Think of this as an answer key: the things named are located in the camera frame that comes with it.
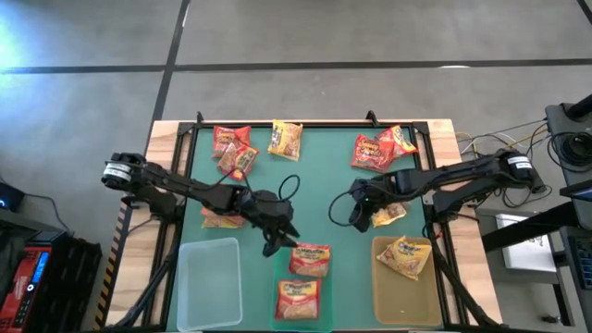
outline clear plastic container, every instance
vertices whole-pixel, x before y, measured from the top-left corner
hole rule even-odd
[[[242,320],[241,256],[234,238],[180,246],[177,329],[237,325]]]

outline red snack bag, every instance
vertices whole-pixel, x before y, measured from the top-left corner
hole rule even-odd
[[[353,148],[351,166],[386,172],[392,162],[392,146],[393,142],[374,141],[359,134]]]
[[[321,280],[280,280],[276,319],[316,319],[321,308]]]
[[[259,151],[249,147],[247,144],[235,139],[228,145],[228,148],[218,162],[218,168],[224,174],[232,171],[229,177],[241,181],[244,175],[248,174],[253,167],[255,158]]]
[[[222,157],[228,145],[235,138],[247,145],[251,144],[251,126],[245,126],[240,129],[227,129],[214,126],[214,153],[212,157]]]
[[[292,248],[288,270],[292,274],[323,278],[329,271],[331,247],[299,243]]]
[[[393,126],[383,130],[376,136],[376,139],[381,142],[393,143],[393,161],[403,155],[417,152],[417,148],[405,139],[401,126]]]

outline wooden table frame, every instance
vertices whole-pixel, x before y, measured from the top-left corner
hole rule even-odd
[[[203,121],[201,124],[238,126],[248,123],[252,126],[268,126],[270,120],[229,120],[229,121]],[[305,127],[328,126],[372,126],[372,120],[290,120],[291,122],[304,123]],[[394,123],[414,123],[414,143],[420,148],[420,154],[416,157],[422,168],[441,167],[461,161],[454,129],[449,119],[429,120],[381,120],[381,123],[392,125]],[[193,145],[197,139],[197,130],[194,130],[195,122],[157,121],[148,141],[146,158],[181,175],[189,175],[193,161]],[[473,216],[474,211],[463,208],[463,214]],[[149,215],[147,207],[130,209],[122,204],[117,218],[116,234],[109,255],[107,269],[105,271],[104,285],[98,304],[98,312],[95,317],[94,328],[103,327],[105,324],[115,324],[129,310],[140,296],[149,277],[160,265],[174,235],[179,230],[174,225],[158,224],[154,222],[134,231],[133,235],[126,237],[128,230],[145,221]],[[456,269],[462,283],[473,295],[477,303],[494,320],[501,322],[493,283],[488,271],[487,258],[478,225],[469,218],[460,217],[442,226],[444,237],[438,240],[442,252],[447,255],[449,263]],[[162,329],[162,325],[153,325],[153,321],[165,323],[168,318],[168,304],[172,291],[171,278],[165,277],[160,284],[153,301],[144,312],[151,315],[142,315],[136,325]],[[474,319],[467,315],[463,306],[459,305],[458,297],[454,295],[448,280],[438,274],[438,286],[445,290],[439,292],[440,306],[445,324],[474,324]]]

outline black stand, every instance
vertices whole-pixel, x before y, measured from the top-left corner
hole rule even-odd
[[[561,227],[578,227],[578,219],[572,202],[560,204],[546,212],[526,220],[489,232],[481,239],[485,252],[505,248],[534,237],[547,235]]]

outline yellow snack bag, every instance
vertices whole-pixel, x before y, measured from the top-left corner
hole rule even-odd
[[[407,215],[407,203],[391,203],[385,208],[380,208],[376,213],[370,216],[374,228],[387,226],[395,220]]]
[[[271,142],[267,147],[267,152],[298,161],[300,158],[301,136],[302,124],[299,126],[274,120]]]
[[[403,236],[390,244],[376,259],[401,275],[417,281],[431,252],[431,245],[412,244],[405,241]]]

